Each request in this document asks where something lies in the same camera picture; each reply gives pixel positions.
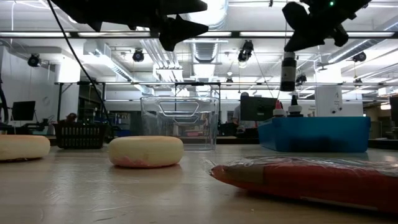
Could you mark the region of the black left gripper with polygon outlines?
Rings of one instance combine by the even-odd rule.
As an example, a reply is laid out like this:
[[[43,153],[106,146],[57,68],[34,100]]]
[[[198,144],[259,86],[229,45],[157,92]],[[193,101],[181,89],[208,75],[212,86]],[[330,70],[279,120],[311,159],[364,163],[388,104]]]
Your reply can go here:
[[[179,14],[202,12],[208,9],[202,0],[146,0],[149,29],[159,33],[164,50],[172,52],[176,43],[208,32],[209,27],[184,20]],[[175,19],[167,15],[177,14]]]

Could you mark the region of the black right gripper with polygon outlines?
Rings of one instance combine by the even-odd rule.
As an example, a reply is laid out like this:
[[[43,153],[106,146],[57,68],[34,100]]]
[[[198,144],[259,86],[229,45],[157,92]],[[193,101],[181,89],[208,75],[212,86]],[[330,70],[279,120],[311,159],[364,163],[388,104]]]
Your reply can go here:
[[[341,47],[349,39],[342,22],[352,17],[352,5],[343,0],[289,2],[282,8],[282,13],[294,30],[284,47],[285,52],[324,45],[329,37]]]

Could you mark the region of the black food colouring bottle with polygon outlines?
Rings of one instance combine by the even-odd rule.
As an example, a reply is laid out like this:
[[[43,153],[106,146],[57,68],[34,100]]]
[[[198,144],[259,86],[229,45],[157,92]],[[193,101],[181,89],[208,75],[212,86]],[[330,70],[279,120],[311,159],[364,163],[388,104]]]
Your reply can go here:
[[[298,104],[297,96],[293,95],[291,104],[288,107],[288,117],[303,117],[302,107]]]
[[[281,66],[280,91],[294,91],[297,61],[294,52],[285,52]]]

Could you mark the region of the pink food colouring bottle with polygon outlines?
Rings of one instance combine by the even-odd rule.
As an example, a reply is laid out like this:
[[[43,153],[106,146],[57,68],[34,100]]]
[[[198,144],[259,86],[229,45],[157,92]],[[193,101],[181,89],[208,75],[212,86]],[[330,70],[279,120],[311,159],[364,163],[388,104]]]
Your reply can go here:
[[[279,100],[276,101],[275,108],[273,110],[273,116],[274,117],[286,117],[287,116],[287,113],[283,109],[283,105]]]

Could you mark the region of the orange frosted toy donut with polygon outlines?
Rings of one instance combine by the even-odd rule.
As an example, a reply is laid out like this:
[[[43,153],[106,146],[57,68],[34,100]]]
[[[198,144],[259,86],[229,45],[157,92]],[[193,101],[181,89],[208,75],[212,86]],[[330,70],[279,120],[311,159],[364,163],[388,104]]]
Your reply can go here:
[[[50,148],[45,136],[0,135],[0,161],[41,158]]]
[[[156,168],[178,164],[184,145],[171,136],[128,136],[113,139],[108,144],[112,164],[132,168]]]

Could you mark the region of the red cookie package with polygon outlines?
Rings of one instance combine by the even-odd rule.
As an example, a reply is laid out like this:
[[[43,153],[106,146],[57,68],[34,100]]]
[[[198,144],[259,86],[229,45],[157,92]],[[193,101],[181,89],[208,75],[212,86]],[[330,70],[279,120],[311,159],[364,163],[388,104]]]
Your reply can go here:
[[[216,180],[252,192],[398,215],[398,164],[256,156],[208,163]]]

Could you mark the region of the black overhead crossbar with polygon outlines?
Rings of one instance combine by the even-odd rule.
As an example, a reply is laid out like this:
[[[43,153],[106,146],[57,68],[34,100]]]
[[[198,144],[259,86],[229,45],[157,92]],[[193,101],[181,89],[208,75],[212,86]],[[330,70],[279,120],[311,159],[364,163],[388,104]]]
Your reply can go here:
[[[159,34],[149,31],[111,31],[111,32],[66,32],[73,39],[156,39]],[[209,31],[197,36],[197,39],[284,39],[292,37],[293,32],[282,31]],[[348,32],[350,39],[398,39],[398,32],[380,31]],[[62,32],[0,31],[0,38],[9,39],[59,39]]]

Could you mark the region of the white round column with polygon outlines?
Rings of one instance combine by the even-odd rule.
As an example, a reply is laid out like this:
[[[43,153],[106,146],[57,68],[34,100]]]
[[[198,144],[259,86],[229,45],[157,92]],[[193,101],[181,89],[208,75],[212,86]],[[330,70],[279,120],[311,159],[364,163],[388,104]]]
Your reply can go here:
[[[341,86],[316,87],[315,106],[319,117],[341,116],[343,109]]]

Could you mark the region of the large black monitor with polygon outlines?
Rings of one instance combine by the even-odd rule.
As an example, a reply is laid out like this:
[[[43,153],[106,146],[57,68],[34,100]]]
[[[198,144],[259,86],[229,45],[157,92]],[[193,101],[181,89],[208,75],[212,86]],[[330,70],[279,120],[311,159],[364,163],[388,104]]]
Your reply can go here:
[[[271,119],[275,109],[276,98],[242,96],[240,113],[242,121],[267,121]]]

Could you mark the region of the blue plastic bin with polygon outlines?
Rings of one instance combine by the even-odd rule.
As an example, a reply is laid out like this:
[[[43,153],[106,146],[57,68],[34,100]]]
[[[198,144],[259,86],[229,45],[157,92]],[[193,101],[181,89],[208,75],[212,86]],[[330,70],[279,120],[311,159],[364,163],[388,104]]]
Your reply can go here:
[[[259,144],[278,152],[364,153],[371,119],[352,117],[278,117],[258,127]]]

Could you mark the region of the clear plastic container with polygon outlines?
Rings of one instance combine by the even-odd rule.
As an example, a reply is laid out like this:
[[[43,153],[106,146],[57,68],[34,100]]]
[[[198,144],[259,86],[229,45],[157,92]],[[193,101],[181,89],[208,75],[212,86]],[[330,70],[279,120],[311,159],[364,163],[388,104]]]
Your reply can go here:
[[[172,136],[186,151],[216,148],[220,100],[213,97],[145,96],[141,98],[143,134]]]

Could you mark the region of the black slotted plastic basket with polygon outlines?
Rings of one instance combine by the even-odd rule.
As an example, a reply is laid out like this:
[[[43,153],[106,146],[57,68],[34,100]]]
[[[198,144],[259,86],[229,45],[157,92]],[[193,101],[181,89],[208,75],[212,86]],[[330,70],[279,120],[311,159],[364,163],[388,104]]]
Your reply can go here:
[[[57,123],[53,125],[57,146],[62,149],[101,149],[107,124]]]

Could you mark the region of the small black monitor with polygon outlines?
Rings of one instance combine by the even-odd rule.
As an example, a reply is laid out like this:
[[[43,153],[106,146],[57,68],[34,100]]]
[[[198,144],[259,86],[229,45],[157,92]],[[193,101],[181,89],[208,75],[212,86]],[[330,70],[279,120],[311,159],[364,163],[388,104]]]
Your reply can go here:
[[[12,118],[15,121],[32,121],[35,115],[35,101],[13,102]]]

